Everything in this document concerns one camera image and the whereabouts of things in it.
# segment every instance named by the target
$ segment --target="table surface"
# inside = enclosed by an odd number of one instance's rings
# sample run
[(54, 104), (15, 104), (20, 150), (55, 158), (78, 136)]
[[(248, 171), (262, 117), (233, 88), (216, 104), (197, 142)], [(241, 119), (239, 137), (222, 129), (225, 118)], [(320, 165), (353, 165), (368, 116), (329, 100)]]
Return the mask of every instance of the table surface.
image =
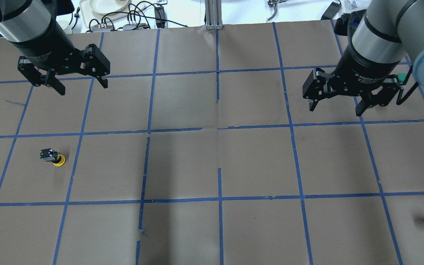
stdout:
[(309, 112), (302, 84), (347, 41), (332, 21), (70, 38), (108, 89), (33, 87), (0, 39), (1, 265), (424, 264), (424, 92)]

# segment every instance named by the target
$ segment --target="power adapter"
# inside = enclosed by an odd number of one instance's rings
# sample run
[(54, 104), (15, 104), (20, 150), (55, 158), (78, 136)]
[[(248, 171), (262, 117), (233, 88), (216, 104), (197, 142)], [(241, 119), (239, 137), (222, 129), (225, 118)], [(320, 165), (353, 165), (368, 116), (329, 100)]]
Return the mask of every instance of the power adapter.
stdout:
[(155, 18), (156, 18), (156, 27), (165, 28), (166, 14), (165, 14), (165, 8), (163, 6), (155, 7)]

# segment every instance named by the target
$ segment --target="cable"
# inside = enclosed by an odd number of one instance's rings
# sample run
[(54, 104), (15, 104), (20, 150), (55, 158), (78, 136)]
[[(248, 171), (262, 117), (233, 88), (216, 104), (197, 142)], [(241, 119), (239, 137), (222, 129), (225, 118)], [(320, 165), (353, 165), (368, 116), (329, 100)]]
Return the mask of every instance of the cable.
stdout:
[(135, 21), (135, 24), (137, 23), (137, 20), (135, 19), (135, 14), (133, 15), (133, 20), (132, 20), (132, 14), (131, 14), (131, 12), (132, 12), (132, 10), (130, 9), (130, 5), (128, 5), (128, 13), (129, 14), (127, 15), (127, 22), (128, 22), (129, 25), (130, 25), (131, 22), (133, 24), (134, 21)]
[(168, 21), (168, 22), (171, 22), (171, 23), (174, 23), (174, 24), (176, 24), (176, 25), (180, 25), (180, 26), (182, 26), (182, 27), (188, 27), (187, 25), (182, 25), (182, 24), (180, 24), (180, 23), (178, 23), (178, 22), (174, 22), (174, 21), (172, 21), (172, 20), (164, 20), (164, 19), (162, 19), (162, 18), (156, 18), (156, 17), (146, 17), (146, 18), (153, 18), (154, 20), (161, 20), (161, 21)]
[[(405, 80), (403, 81), (402, 85), (407, 84), (407, 82), (409, 81), (410, 75), (412, 74), (412, 70), (413, 70), (413, 66), (410, 66), (409, 72), (407, 72), (407, 76), (405, 77)], [(410, 95), (415, 91), (415, 89), (417, 89), (417, 87), (418, 87), (418, 82), (415, 82), (415, 84), (413, 84), (413, 86), (409, 89), (409, 91), (403, 97), (402, 97), (403, 89), (401, 89), (399, 91), (399, 95), (397, 96), (397, 101), (395, 103), (397, 105), (403, 104), (410, 97)]]
[[(159, 3), (151, 3), (151, 2), (148, 2), (148, 1), (140, 1), (140, 2), (138, 2), (137, 6), (140, 5), (141, 3), (147, 3), (148, 4), (148, 6), (146, 6), (145, 8), (143, 8), (143, 10), (146, 10), (147, 8), (149, 8), (151, 6), (155, 7), (155, 5), (159, 5), (160, 7), (162, 6)], [(158, 17), (161, 17), (159, 10), (155, 10), (155, 12), (158, 13)]]
[(106, 20), (109, 20), (111, 22), (111, 24), (112, 24), (112, 30), (116, 30), (116, 27), (114, 26), (114, 22), (112, 22), (112, 20), (109, 17), (105, 17), (104, 18), (104, 24), (106, 24), (106, 25), (107, 25)]
[[(138, 4), (137, 4), (137, 5), (134, 5), (134, 4), (132, 4), (132, 3), (128, 4), (128, 6), (129, 6), (129, 7), (130, 7), (130, 5), (133, 5), (133, 6), (135, 7), (134, 12), (133, 12), (133, 17), (135, 17), (135, 13), (136, 13), (136, 14), (138, 15), (138, 17), (140, 17), (140, 19), (141, 19), (141, 16), (140, 16), (140, 14), (137, 12), (137, 10), (140, 10), (140, 12), (142, 12), (143, 16), (145, 17), (145, 14), (143, 13), (143, 10), (142, 10), (141, 8), (139, 8), (139, 7), (138, 7)], [(146, 19), (146, 17), (145, 17), (145, 20), (146, 20), (146, 24), (148, 25), (148, 27), (149, 27), (149, 28), (152, 28), (152, 27), (150, 26), (150, 22), (148, 22), (148, 20)]]
[(75, 17), (75, 21), (74, 21), (74, 24), (73, 24), (73, 27), (71, 27), (71, 29), (73, 30), (74, 29), (74, 27), (76, 27), (76, 24), (78, 23), (78, 18), (80, 18), (80, 14), (79, 14), (79, 12), (80, 12), (80, 7), (78, 7), (77, 9), (76, 9), (76, 13), (74, 14), (74, 17)]
[(74, 27), (76, 27), (76, 24), (78, 23), (78, 18), (76, 17), (76, 19), (74, 20), (74, 24), (73, 24), (73, 26), (71, 27), (71, 29), (74, 29)]
[(99, 20), (97, 20), (97, 19), (95, 19), (95, 18), (93, 18), (90, 22), (89, 22), (89, 32), (93, 32), (92, 30), (91, 30), (91, 22), (93, 22), (93, 21), (96, 21), (97, 23), (98, 23), (98, 25), (101, 25), (101, 23), (99, 22)]

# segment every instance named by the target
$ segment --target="black cable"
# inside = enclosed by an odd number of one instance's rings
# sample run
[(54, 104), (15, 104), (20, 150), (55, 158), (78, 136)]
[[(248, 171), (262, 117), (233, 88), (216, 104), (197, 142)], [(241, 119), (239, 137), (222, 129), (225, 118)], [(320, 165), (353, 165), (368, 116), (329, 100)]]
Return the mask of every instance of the black cable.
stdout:
[(164, 19), (162, 19), (162, 18), (156, 18), (156, 17), (146, 17), (146, 18), (153, 18), (154, 20), (161, 20), (161, 21), (168, 21), (168, 22), (171, 22), (171, 23), (174, 23), (174, 24), (176, 24), (176, 25), (180, 25), (180, 26), (182, 26), (182, 27), (188, 27), (187, 25), (182, 25), (182, 24), (180, 24), (180, 23), (178, 23), (178, 22), (174, 22), (174, 21), (172, 21), (172, 20), (164, 20)]
[(76, 9), (76, 13), (74, 14), (74, 17), (75, 17), (76, 19), (75, 19), (75, 21), (74, 21), (73, 27), (71, 27), (71, 29), (72, 29), (72, 30), (74, 29), (74, 27), (76, 27), (76, 24), (78, 23), (78, 18), (80, 18), (80, 16), (79, 16), (79, 15), (80, 15), (80, 14), (79, 14), (79, 13), (80, 13), (80, 10), (81, 10), (81, 9), (80, 9), (80, 7), (78, 7), (78, 8)]
[(128, 24), (130, 25), (130, 22), (132, 22), (132, 24), (133, 24), (133, 22), (135, 21), (135, 23), (137, 23), (137, 20), (135, 19), (135, 14), (133, 15), (133, 20), (132, 20), (132, 14), (131, 14), (131, 12), (132, 12), (132, 10), (130, 9), (130, 5), (128, 5), (128, 15), (127, 15), (127, 22), (128, 22)]
[[(134, 5), (134, 4), (132, 4), (132, 3), (130, 3), (130, 4), (128, 4), (128, 6), (130, 6), (130, 5), (133, 5), (134, 7), (135, 7), (135, 9), (134, 9), (134, 12), (133, 12), (133, 17), (135, 17), (135, 13), (138, 15), (138, 17), (141, 19), (141, 16), (140, 16), (140, 14), (137, 12), (137, 10), (140, 10), (140, 12), (142, 12), (142, 14), (143, 14), (143, 16), (145, 17), (145, 14), (143, 13), (143, 10), (140, 8), (140, 7), (138, 7), (138, 4), (137, 5)], [(146, 24), (148, 25), (148, 27), (149, 28), (151, 28), (150, 27), (150, 22), (148, 22), (148, 20), (146, 19), (146, 17), (145, 17), (145, 20), (146, 20)]]
[[(150, 2), (148, 2), (148, 1), (140, 1), (140, 2), (138, 2), (137, 6), (138, 6), (138, 5), (140, 5), (141, 3), (147, 3), (147, 4), (148, 4), (148, 6), (146, 6), (143, 10), (146, 10), (147, 8), (149, 8), (149, 7), (151, 7), (151, 6), (155, 7), (155, 5), (159, 5), (160, 7), (162, 6), (161, 4), (158, 4), (158, 3), (150, 3)], [(155, 12), (156, 12), (156, 13), (158, 13), (158, 17), (161, 17), (161, 15), (160, 15), (160, 11), (159, 11), (159, 10), (155, 10)]]
[[(124, 12), (124, 11), (116, 11), (116, 12), (111, 12), (111, 13), (107, 13), (107, 14), (105, 14), (104, 15), (104, 17), (107, 17), (108, 15), (112, 15), (112, 14), (130, 14), (130, 13), (128, 13), (128, 12)], [(151, 18), (151, 19), (153, 19), (153, 20), (161, 20), (161, 21), (168, 21), (168, 22), (171, 22), (171, 23), (174, 23), (174, 24), (176, 24), (176, 25), (180, 25), (180, 26), (182, 26), (182, 27), (188, 27), (187, 25), (182, 25), (182, 24), (180, 24), (180, 23), (178, 23), (178, 22), (174, 22), (174, 21), (172, 21), (172, 20), (164, 20), (163, 18), (156, 18), (156, 17), (147, 17), (146, 15), (140, 15), (140, 14), (137, 14), (139, 17), (144, 17), (144, 18)]]
[[(412, 70), (413, 70), (413, 66), (411, 66), (409, 69), (409, 72), (407, 72), (407, 76), (405, 77), (405, 80), (403, 81), (402, 85), (407, 84), (407, 82), (409, 81), (410, 75), (412, 74)], [(415, 89), (417, 89), (417, 87), (418, 87), (418, 82), (415, 82), (415, 84), (413, 84), (413, 86), (409, 89), (409, 91), (403, 97), (402, 97), (403, 89), (401, 89), (399, 91), (399, 95), (397, 96), (397, 101), (395, 102), (395, 104), (397, 105), (403, 104), (410, 97), (410, 95), (415, 91)]]
[(116, 27), (114, 26), (114, 22), (112, 22), (112, 20), (109, 17), (105, 17), (104, 18), (104, 24), (106, 24), (106, 27), (107, 27), (106, 20), (109, 20), (111, 22), (111, 24), (112, 24), (112, 30), (116, 30)]
[(89, 22), (89, 31), (90, 32), (93, 32), (92, 30), (91, 30), (91, 22), (93, 22), (93, 21), (96, 21), (97, 23), (98, 23), (98, 25), (101, 25), (101, 23), (99, 22), (99, 20), (97, 20), (97, 19), (95, 19), (95, 18), (93, 18), (90, 22)]
[(71, 29), (74, 29), (74, 27), (76, 27), (76, 24), (78, 23), (78, 18), (76, 17), (76, 19), (74, 20), (74, 24), (73, 24), (73, 26), (71, 27)]

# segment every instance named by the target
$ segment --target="electrical connector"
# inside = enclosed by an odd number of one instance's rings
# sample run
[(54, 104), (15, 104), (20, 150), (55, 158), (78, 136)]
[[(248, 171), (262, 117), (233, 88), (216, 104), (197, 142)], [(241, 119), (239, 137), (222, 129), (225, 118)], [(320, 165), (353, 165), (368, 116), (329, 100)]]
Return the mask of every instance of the electrical connector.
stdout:
[(155, 7), (155, 18), (156, 18), (156, 27), (165, 28), (166, 24), (166, 14), (165, 8), (163, 6)]
[(108, 31), (113, 31), (113, 25), (106, 25), (104, 23), (101, 23), (101, 25), (96, 25), (96, 28), (93, 29), (93, 32), (108, 32)]
[(124, 26), (122, 27), (122, 29), (123, 29), (124, 31), (126, 31), (126, 30), (134, 30), (134, 29), (145, 29), (145, 28), (148, 28), (148, 25), (146, 25), (145, 23), (140, 23), (140, 24), (127, 24), (127, 25), (124, 25)]

